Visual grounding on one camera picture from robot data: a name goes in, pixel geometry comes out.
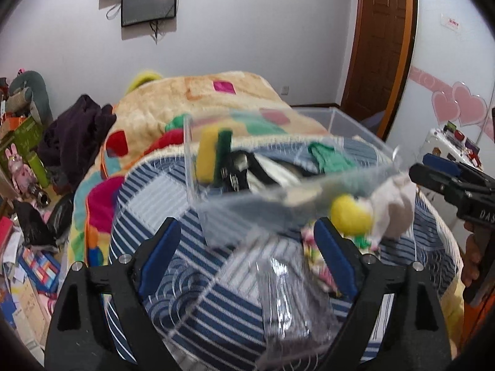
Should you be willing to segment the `person right hand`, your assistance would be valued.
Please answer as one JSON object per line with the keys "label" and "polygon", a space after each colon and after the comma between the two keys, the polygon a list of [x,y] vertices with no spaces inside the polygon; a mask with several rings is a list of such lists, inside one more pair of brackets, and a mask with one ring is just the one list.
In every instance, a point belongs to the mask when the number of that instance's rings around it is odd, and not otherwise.
{"label": "person right hand", "polygon": [[478,265],[482,259],[482,255],[476,244],[474,226],[469,222],[465,222],[464,229],[471,233],[467,238],[462,269],[462,283],[465,287],[468,287],[479,278]]}

